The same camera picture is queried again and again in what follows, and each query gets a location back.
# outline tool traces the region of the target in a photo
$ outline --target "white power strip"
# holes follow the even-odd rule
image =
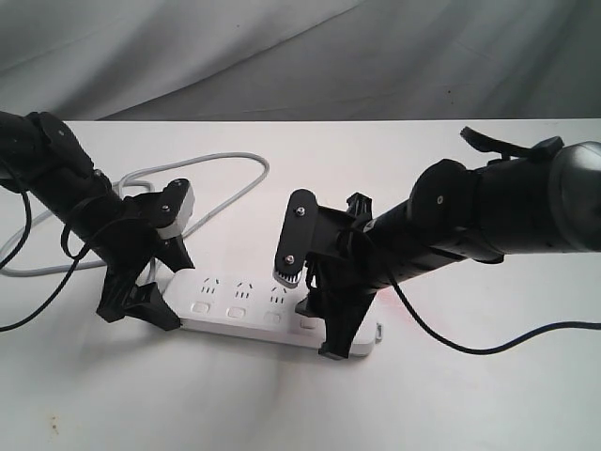
[[[181,318],[183,329],[318,349],[326,338],[323,319],[294,311],[306,294],[306,288],[284,288],[269,279],[181,270],[163,297]],[[381,337],[381,324],[368,312],[351,355],[369,354]]]

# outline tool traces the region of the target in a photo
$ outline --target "power cord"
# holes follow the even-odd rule
[[[270,171],[269,162],[259,155],[255,155],[253,153],[246,153],[246,152],[226,152],[226,153],[221,153],[221,154],[219,154],[219,153],[211,154],[211,155],[205,155],[202,157],[192,158],[190,160],[186,160],[183,162],[164,164],[161,166],[151,167],[148,169],[142,169],[139,171],[132,172],[132,173],[126,175],[125,177],[123,177],[117,184],[114,185],[114,187],[116,187],[117,193],[119,194],[120,197],[123,196],[123,188],[126,186],[141,186],[141,187],[146,188],[148,191],[154,191],[154,186],[152,185],[152,183],[144,181],[144,180],[137,180],[137,179],[142,176],[145,176],[145,175],[151,175],[151,174],[166,171],[169,169],[175,169],[175,168],[187,166],[190,164],[208,162],[211,160],[220,160],[220,159],[225,159],[225,158],[243,158],[243,159],[254,160],[263,165],[263,172],[261,173],[261,175],[259,177],[254,179],[251,183],[249,183],[244,188],[242,188],[240,191],[238,191],[237,193],[235,193],[234,195],[232,195],[231,197],[226,199],[224,202],[222,202],[216,208],[214,208],[209,213],[207,213],[205,216],[203,216],[199,221],[194,223],[183,234],[183,238],[185,239],[185,238],[191,236],[192,233],[194,233],[196,230],[198,230],[200,227],[202,227],[204,224],[206,224],[210,219],[215,217],[218,213],[225,210],[227,207],[229,207],[234,202],[239,200],[245,194],[249,193],[259,183],[261,183],[261,181],[263,181],[265,179],[265,177],[268,175],[268,173]],[[11,246],[14,245],[15,241],[17,242],[17,244],[14,246],[14,248],[10,252],[8,252],[7,256],[4,257],[2,259],[2,261],[0,261],[0,273],[2,273],[4,275],[12,276],[12,277],[36,277],[36,276],[47,275],[47,274],[55,274],[55,273],[59,273],[59,272],[66,273],[65,276],[63,277],[63,279],[61,280],[61,282],[58,284],[58,286],[54,289],[53,293],[48,297],[48,299],[46,299],[46,301],[44,301],[44,303],[42,305],[40,305],[34,312],[32,312],[29,316],[25,317],[24,319],[21,319],[17,322],[7,325],[7,326],[0,326],[0,333],[2,333],[2,332],[12,331],[21,326],[24,326],[29,321],[31,321],[32,319],[37,317],[41,312],[43,312],[46,309],[46,307],[48,307],[48,305],[50,305],[51,302],[62,291],[62,289],[65,287],[65,285],[67,284],[67,282],[69,281],[69,279],[71,278],[71,276],[73,275],[73,273],[75,271],[77,271],[78,269],[83,270],[83,269],[89,269],[89,268],[98,268],[98,267],[104,266],[104,262],[99,260],[99,261],[82,263],[80,265],[81,260],[87,255],[90,248],[85,244],[84,247],[82,248],[82,250],[77,255],[74,256],[70,252],[68,245],[67,245],[70,227],[69,227],[69,225],[65,225],[63,228],[63,233],[61,234],[61,247],[63,249],[63,252],[68,257],[73,259],[73,262],[70,265],[59,265],[59,266],[53,266],[53,267],[47,267],[47,268],[40,268],[40,269],[36,269],[36,270],[14,270],[14,269],[8,268],[7,267],[8,263],[23,249],[25,242],[29,238],[31,229],[34,226],[36,226],[36,225],[40,224],[41,222],[43,222],[44,220],[46,220],[47,218],[49,218],[50,216],[52,216],[53,214],[49,210],[46,210],[42,214],[33,218],[32,213],[31,213],[31,204],[29,202],[29,196],[27,194],[27,190],[24,187],[23,183],[19,180],[17,174],[12,170],[12,168],[1,158],[0,158],[0,164],[2,164],[6,168],[7,172],[10,174],[12,179],[15,181],[15,184],[17,185],[19,193],[23,199],[23,206],[25,208],[25,226],[23,228],[21,228],[17,233],[15,233],[10,239],[8,239],[8,241],[5,243],[5,245],[2,247],[2,249],[0,249],[0,256],[1,256],[1,255],[5,254]],[[109,225],[106,225],[105,227],[112,226],[113,224],[114,223],[110,223]],[[101,230],[99,230],[97,232],[97,234],[100,233],[105,227],[103,227]],[[156,270],[157,270],[157,263],[156,263],[156,260],[153,258],[150,261],[150,271],[149,271],[149,275],[148,275],[148,280],[146,280],[147,282],[150,279],[154,279]]]
[[[362,230],[359,230],[356,228],[350,229],[350,232],[361,236],[374,249],[376,256],[378,258],[378,262],[379,262],[380,266],[382,267],[382,269],[384,270],[386,277],[388,278],[389,282],[391,283],[391,286],[393,287],[394,291],[396,292],[396,295],[399,297],[399,299],[401,300],[401,302],[403,303],[405,308],[407,308],[407,311],[409,312],[411,317],[415,320],[415,322],[417,322],[418,325],[422,329],[424,329],[424,331],[428,335],[430,335],[432,338],[439,341],[443,345],[448,346],[449,348],[458,350],[459,352],[464,352],[466,354],[472,354],[472,355],[492,355],[492,354],[498,354],[499,352],[503,352],[505,350],[509,350],[521,343],[524,343],[527,340],[535,338],[536,336],[538,336],[540,334],[544,334],[544,333],[551,332],[551,331],[558,331],[560,329],[586,329],[586,330],[591,330],[591,331],[601,330],[601,323],[599,323],[599,322],[561,321],[561,322],[553,322],[553,323],[546,324],[541,327],[537,327],[536,329],[526,332],[525,334],[520,335],[519,337],[514,338],[513,340],[510,340],[507,343],[496,346],[494,348],[475,349],[475,348],[468,348],[466,346],[459,345],[459,344],[455,343],[454,341],[446,338],[445,336],[442,336],[435,330],[433,330],[422,319],[422,317],[420,317],[420,315],[417,313],[415,308],[413,308],[413,305],[411,305],[411,303],[407,299],[407,296],[405,296],[405,293],[403,292],[403,290],[401,290],[401,288],[398,286],[398,283],[394,279],[393,272],[391,271],[390,267],[386,263],[384,256],[381,254],[379,248],[369,238],[369,236]]]

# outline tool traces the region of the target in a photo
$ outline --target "socket outlet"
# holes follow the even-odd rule
[[[163,298],[181,318],[183,329],[318,349],[326,337],[324,321],[294,311],[306,294],[306,288],[284,288],[270,278],[181,270]],[[350,353],[371,352],[381,327],[368,313]]]

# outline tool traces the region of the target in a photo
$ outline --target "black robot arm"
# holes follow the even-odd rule
[[[164,330],[179,327],[157,285],[135,282],[152,258],[172,271],[193,268],[181,237],[193,211],[186,179],[172,181],[160,193],[121,199],[69,127],[48,113],[0,113],[0,159],[0,185],[16,193],[23,186],[65,224],[61,244],[70,257],[91,249],[106,262],[101,317],[109,322],[135,317]],[[78,256],[67,247],[71,230],[85,243]]]
[[[468,128],[461,135],[499,159],[475,170],[442,160],[378,218],[362,194],[346,211],[306,190],[290,196],[274,275],[292,288],[307,267],[309,294],[296,310],[325,320],[321,354],[347,358],[376,292],[394,281],[467,258],[601,250],[601,144],[565,147],[556,137],[522,148]]]

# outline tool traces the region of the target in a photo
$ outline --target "power strip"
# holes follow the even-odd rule
[[[306,288],[284,288],[269,279],[181,270],[163,298],[181,318],[183,329],[318,349],[326,338],[323,319],[294,311],[306,295]],[[381,337],[381,324],[368,312],[351,355],[369,354]]]

